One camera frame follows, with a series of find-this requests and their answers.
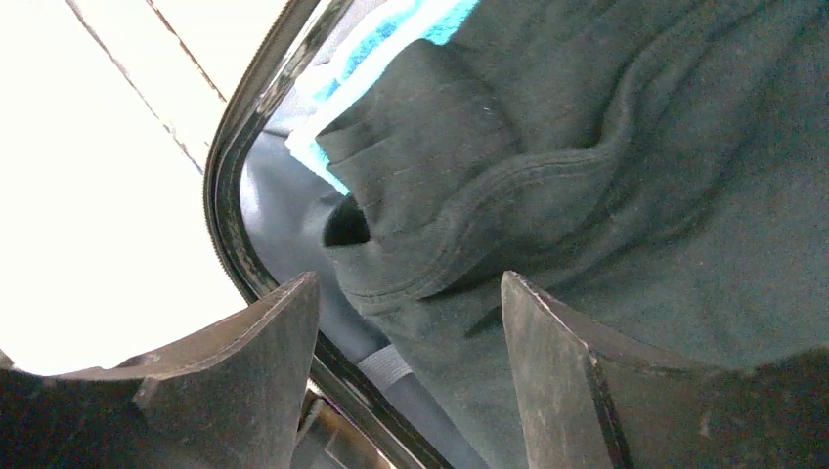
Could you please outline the teal white cartoon towel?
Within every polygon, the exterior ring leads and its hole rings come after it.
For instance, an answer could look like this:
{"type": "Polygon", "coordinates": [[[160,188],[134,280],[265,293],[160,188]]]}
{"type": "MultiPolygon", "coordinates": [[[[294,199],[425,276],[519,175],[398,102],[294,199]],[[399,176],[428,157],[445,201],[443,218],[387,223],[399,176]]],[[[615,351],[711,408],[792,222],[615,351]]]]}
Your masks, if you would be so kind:
{"type": "Polygon", "coordinates": [[[286,138],[290,155],[341,194],[349,189],[327,169],[316,143],[337,116],[362,97],[389,63],[418,39],[443,45],[475,1],[357,1],[300,73],[266,129],[286,138]]]}

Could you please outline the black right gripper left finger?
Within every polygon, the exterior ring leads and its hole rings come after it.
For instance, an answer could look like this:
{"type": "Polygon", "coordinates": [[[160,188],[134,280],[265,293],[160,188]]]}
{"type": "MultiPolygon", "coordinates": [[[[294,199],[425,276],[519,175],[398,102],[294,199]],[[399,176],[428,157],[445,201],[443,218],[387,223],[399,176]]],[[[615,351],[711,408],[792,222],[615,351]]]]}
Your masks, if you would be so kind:
{"type": "Polygon", "coordinates": [[[286,468],[319,328],[316,275],[114,368],[1,370],[5,468],[286,468]]]}

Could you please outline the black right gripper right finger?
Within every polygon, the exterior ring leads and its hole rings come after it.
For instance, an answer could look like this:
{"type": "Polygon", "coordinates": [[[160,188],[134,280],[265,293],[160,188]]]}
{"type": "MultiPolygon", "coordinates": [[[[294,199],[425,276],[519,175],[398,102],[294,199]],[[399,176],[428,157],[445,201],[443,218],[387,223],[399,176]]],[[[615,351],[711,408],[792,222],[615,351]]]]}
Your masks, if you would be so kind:
{"type": "Polygon", "coordinates": [[[824,468],[828,351],[751,370],[692,361],[502,277],[502,316],[533,468],[824,468]]]}

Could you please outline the blue fish print suitcase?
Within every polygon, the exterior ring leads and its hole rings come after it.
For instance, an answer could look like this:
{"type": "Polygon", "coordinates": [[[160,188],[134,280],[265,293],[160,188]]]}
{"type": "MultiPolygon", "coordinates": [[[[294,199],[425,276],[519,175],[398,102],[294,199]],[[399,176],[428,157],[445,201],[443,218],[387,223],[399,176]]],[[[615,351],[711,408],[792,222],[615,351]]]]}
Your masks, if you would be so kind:
{"type": "Polygon", "coordinates": [[[306,272],[320,283],[320,331],[308,379],[309,441],[299,467],[480,468],[482,458],[385,335],[340,291],[320,243],[340,193],[294,159],[277,120],[299,110],[295,83],[366,1],[287,1],[240,79],[204,165],[214,250],[253,302],[306,272]]]}

